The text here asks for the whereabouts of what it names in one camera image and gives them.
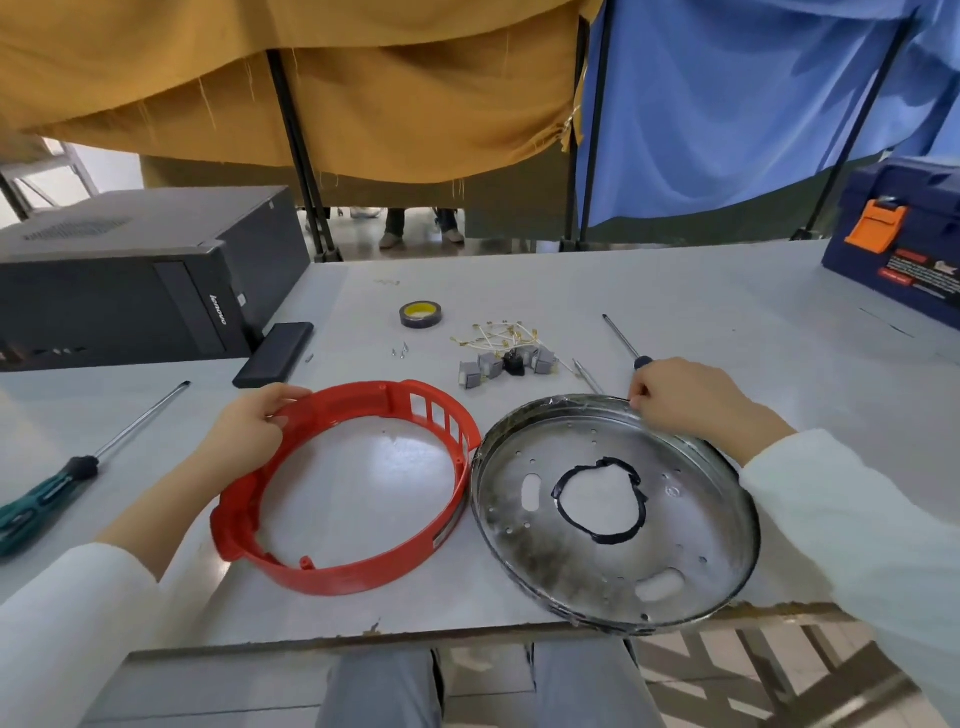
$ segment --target red plastic ring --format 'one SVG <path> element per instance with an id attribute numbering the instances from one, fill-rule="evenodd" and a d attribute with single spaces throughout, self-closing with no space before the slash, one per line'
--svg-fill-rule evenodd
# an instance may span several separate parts
<path id="1" fill-rule="evenodd" d="M 464 406 L 445 392 L 410 379 L 361 381 L 315 392 L 277 415 L 289 422 L 276 455 L 260 470 L 231 483 L 210 514 L 213 543 L 225 561 L 247 559 L 277 584 L 295 592 L 355 594 L 382 587 L 418 567 L 440 548 L 463 514 L 469 493 L 469 454 L 480 445 L 480 430 Z M 330 569 L 314 568 L 308 556 L 300 559 L 299 569 L 284 566 L 256 542 L 263 492 L 291 452 L 321 432 L 357 417 L 392 417 L 433 432 L 453 460 L 453 498 L 420 533 L 385 553 Z"/>

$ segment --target white sleeve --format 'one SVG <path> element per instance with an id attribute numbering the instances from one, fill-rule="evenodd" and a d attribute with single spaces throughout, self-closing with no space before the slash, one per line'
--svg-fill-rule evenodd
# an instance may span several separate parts
<path id="1" fill-rule="evenodd" d="M 127 551 L 72 548 L 0 606 L 5 728 L 72 728 L 160 610 L 153 575 Z"/>
<path id="2" fill-rule="evenodd" d="M 960 528 L 824 430 L 768 448 L 741 482 L 820 567 L 836 603 L 874 627 L 880 648 L 960 728 Z"/>

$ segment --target lenovo logo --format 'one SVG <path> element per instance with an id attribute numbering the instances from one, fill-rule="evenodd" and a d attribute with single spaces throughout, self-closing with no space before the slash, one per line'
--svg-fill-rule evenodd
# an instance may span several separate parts
<path id="1" fill-rule="evenodd" d="M 217 309 L 217 316 L 220 317 L 220 323 L 224 326 L 227 325 L 227 319 L 224 318 L 224 312 L 220 310 L 220 304 L 217 303 L 217 297 L 213 294 L 210 294 L 210 300 L 213 301 L 213 307 Z"/>

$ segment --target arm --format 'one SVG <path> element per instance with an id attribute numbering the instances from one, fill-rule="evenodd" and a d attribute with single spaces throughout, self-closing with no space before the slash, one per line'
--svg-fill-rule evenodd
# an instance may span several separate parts
<path id="1" fill-rule="evenodd" d="M 161 609 L 157 581 L 187 529 L 229 483 L 283 439 L 277 410 L 309 390 L 272 384 L 229 405 L 192 455 L 92 544 L 67 551 L 0 606 L 0 713 L 10 728 L 84 717 Z"/>
<path id="2" fill-rule="evenodd" d="M 823 571 L 846 612 L 951 725 L 960 726 L 960 528 L 911 503 L 823 430 L 797 434 L 724 372 L 682 359 L 639 370 L 631 405 L 651 426 L 711 441 Z"/>

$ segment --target orange latch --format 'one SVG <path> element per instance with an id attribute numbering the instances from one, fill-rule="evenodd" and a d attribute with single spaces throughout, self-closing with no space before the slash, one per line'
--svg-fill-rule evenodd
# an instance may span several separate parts
<path id="1" fill-rule="evenodd" d="M 876 200 L 871 200 L 863 208 L 863 214 L 853 232 L 847 236 L 847 242 L 871 253 L 886 253 L 890 244 L 897 239 L 906 210 L 906 205 L 887 209 L 878 205 Z"/>

